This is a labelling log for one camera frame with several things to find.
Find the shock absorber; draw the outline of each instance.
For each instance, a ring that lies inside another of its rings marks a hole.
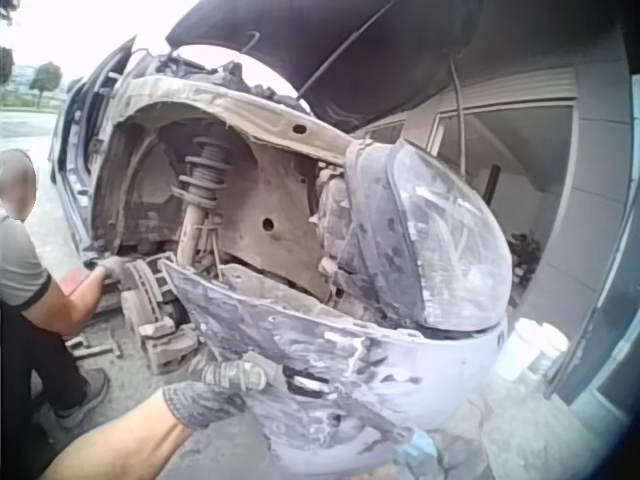
[[[203,225],[216,209],[218,190],[226,187],[224,177],[231,167],[231,147],[224,142],[197,137],[194,143],[202,147],[202,154],[185,158],[189,174],[179,177],[185,189],[172,187],[173,194],[187,202],[176,255],[178,265],[183,266],[193,265]]]

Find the man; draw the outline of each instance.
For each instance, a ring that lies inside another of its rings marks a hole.
[[[102,284],[120,279],[126,260],[102,260],[66,296],[40,264],[22,222],[35,203],[35,172],[20,150],[0,153],[0,307],[2,308],[2,474],[28,478],[31,371],[63,425],[75,425],[106,396],[102,369],[81,374],[60,335],[75,333],[95,311]],[[198,356],[190,380],[167,385],[126,415],[73,442],[42,480],[156,478],[195,430],[244,411],[240,392],[267,384],[257,365]]]
[[[36,178],[21,150],[0,153],[0,306],[2,310],[2,467],[20,468],[31,422],[32,370],[63,426],[71,427],[102,402],[104,370],[78,370],[61,335],[77,332],[100,301],[102,284],[118,278],[126,260],[98,264],[65,295],[40,263],[23,225],[35,202]]]
[[[167,385],[122,417],[63,451],[40,480],[157,478],[194,431],[245,410],[240,392],[259,391],[266,373],[251,363],[196,357],[187,380]]]

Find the dirty bumper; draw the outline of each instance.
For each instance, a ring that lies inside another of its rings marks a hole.
[[[352,319],[242,267],[225,271],[227,286],[172,263],[163,268],[222,359],[252,350],[307,370],[399,425],[429,430],[442,423],[486,377],[505,335],[501,323],[475,338],[430,340]],[[379,432],[330,400],[272,387],[245,398],[278,461],[292,472],[357,471],[392,455]]]

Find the pavement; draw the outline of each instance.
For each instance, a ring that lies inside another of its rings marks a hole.
[[[26,150],[38,170],[38,197],[26,226],[43,264],[59,278],[80,262],[56,189],[49,182],[47,152],[54,125],[55,115],[0,112],[0,148]],[[93,345],[99,345],[108,339],[108,326],[124,357],[104,355],[80,362],[81,368],[101,367],[109,374],[111,389],[104,404],[71,430],[59,427],[47,406],[36,418],[60,449],[82,433],[128,412],[163,383],[161,377],[151,375],[121,314],[106,317],[84,333]],[[516,383],[496,376],[489,378],[442,430],[481,441],[498,480],[584,478],[606,451],[601,439],[589,434],[562,402],[557,398],[545,400],[539,384],[526,376]],[[281,472],[266,474],[267,462],[267,445],[260,425],[251,414],[245,414],[194,435],[160,478],[293,479]],[[359,478],[397,477],[387,471]]]

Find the gloved hand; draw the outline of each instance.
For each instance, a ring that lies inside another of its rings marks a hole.
[[[189,369],[190,375],[200,380],[165,385],[162,389],[173,416],[191,430],[202,430],[243,413],[245,403],[238,392],[259,391],[267,384],[264,370],[252,363],[232,361],[202,366]]]
[[[132,260],[133,259],[129,257],[118,257],[117,255],[112,255],[98,260],[96,265],[104,268],[107,271],[109,278],[121,282],[122,275],[124,273],[124,266]]]

